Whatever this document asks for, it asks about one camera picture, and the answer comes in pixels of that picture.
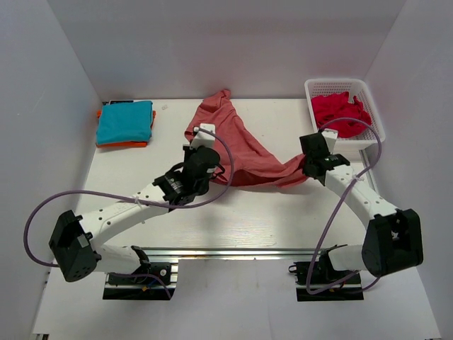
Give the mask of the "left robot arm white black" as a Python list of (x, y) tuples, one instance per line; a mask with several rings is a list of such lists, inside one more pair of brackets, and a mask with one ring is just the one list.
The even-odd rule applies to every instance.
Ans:
[(83, 215), (63, 212), (49, 245), (65, 281), (75, 282), (93, 272), (136, 278), (151, 273), (151, 264), (138, 246), (109, 246), (108, 240), (148, 219), (187, 205), (209, 190), (219, 167), (219, 154), (209, 147), (184, 148), (183, 162), (154, 179), (132, 199)]

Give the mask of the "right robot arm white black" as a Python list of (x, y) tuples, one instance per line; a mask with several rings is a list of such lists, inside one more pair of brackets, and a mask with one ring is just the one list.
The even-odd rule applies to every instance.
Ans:
[(301, 137), (303, 173), (337, 194), (366, 229), (359, 245), (335, 246), (321, 252), (316, 272), (337, 280), (353, 271), (368, 271), (380, 278), (416, 267), (423, 262), (419, 215), (401, 210), (359, 180), (350, 162), (333, 154), (336, 133), (332, 130)]

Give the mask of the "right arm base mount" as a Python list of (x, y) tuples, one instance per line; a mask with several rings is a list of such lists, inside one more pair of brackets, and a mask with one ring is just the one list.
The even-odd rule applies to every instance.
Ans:
[[(335, 245), (331, 248), (322, 249), (319, 257), (314, 264), (313, 273), (310, 280), (310, 288), (313, 290), (322, 288), (330, 283), (352, 273), (352, 271), (335, 271), (328, 257), (328, 253), (336, 248), (345, 247)], [(328, 290), (316, 295), (308, 294), (306, 290), (306, 279), (308, 277), (310, 261), (294, 262), (288, 267), (288, 271), (296, 278), (296, 295), (298, 302), (333, 302), (333, 301), (358, 301), (364, 300), (362, 282), (359, 273), (343, 281)]]

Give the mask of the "salmon pink t shirt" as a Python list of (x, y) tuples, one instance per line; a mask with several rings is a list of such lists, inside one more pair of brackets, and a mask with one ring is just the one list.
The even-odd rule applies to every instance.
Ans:
[(224, 146), (216, 140), (214, 150), (220, 155), (225, 172), (213, 180), (215, 183), (225, 186), (232, 176), (231, 184), (235, 187), (289, 188), (308, 179), (302, 172), (303, 154), (282, 163), (246, 129), (231, 102), (230, 90), (224, 89), (203, 99), (185, 129), (187, 141), (193, 139), (193, 128), (201, 123), (215, 126), (216, 135), (226, 142), (234, 160), (230, 164)]

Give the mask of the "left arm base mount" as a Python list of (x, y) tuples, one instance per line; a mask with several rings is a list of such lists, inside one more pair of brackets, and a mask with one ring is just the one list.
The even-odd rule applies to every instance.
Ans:
[(104, 300), (169, 301), (176, 289), (177, 263), (154, 261), (143, 249), (133, 246), (140, 267), (132, 274), (109, 273), (103, 289)]

